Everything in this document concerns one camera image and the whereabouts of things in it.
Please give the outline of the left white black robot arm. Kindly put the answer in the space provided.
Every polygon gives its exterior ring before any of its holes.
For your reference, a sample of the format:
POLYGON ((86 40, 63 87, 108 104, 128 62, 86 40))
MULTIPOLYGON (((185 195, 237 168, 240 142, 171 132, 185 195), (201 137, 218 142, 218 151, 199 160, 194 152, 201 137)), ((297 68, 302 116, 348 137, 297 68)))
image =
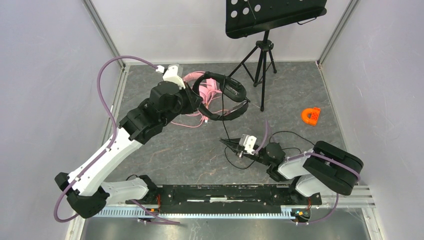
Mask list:
POLYGON ((203 104, 199 84, 190 87, 162 81, 153 87, 148 98, 130 110, 117 123, 112 122, 113 133, 85 163, 70 173, 60 172, 54 178, 61 189, 53 215, 58 222, 59 205, 66 198, 76 215, 84 219, 98 214, 104 207, 130 200, 153 203, 157 190, 149 177, 106 182, 110 173, 133 152, 163 131, 179 115, 192 114, 203 104))

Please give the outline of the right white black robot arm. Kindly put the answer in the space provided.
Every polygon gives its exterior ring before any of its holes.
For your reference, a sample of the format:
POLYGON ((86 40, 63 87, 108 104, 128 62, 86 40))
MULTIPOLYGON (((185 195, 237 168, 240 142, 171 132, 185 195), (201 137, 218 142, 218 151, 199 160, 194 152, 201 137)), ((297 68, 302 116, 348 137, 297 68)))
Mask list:
POLYGON ((220 139, 240 157, 267 166, 267 174, 276 182, 291 181, 289 199, 302 204, 313 194, 331 190, 349 196, 361 180, 363 161, 326 141, 318 141, 307 151, 288 157, 278 142, 256 144, 256 137, 220 139))

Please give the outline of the black headphones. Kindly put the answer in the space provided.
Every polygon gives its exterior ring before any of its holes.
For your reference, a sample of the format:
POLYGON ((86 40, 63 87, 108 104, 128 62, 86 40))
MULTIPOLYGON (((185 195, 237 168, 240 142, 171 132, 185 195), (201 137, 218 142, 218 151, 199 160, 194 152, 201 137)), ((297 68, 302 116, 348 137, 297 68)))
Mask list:
POLYGON ((199 100, 199 104, 197 110, 207 118, 212 121, 232 121, 239 117, 241 117, 249 107, 250 100, 247 98, 247 90, 246 88, 238 81, 229 76, 222 75, 219 73, 214 73, 210 71, 206 71, 203 73, 192 85, 192 91, 200 96, 200 85, 203 80, 213 79, 218 83, 218 88, 221 91, 221 96, 225 96, 234 103, 237 103, 236 106, 231 109, 218 114, 212 113, 205 104, 203 100, 199 100))

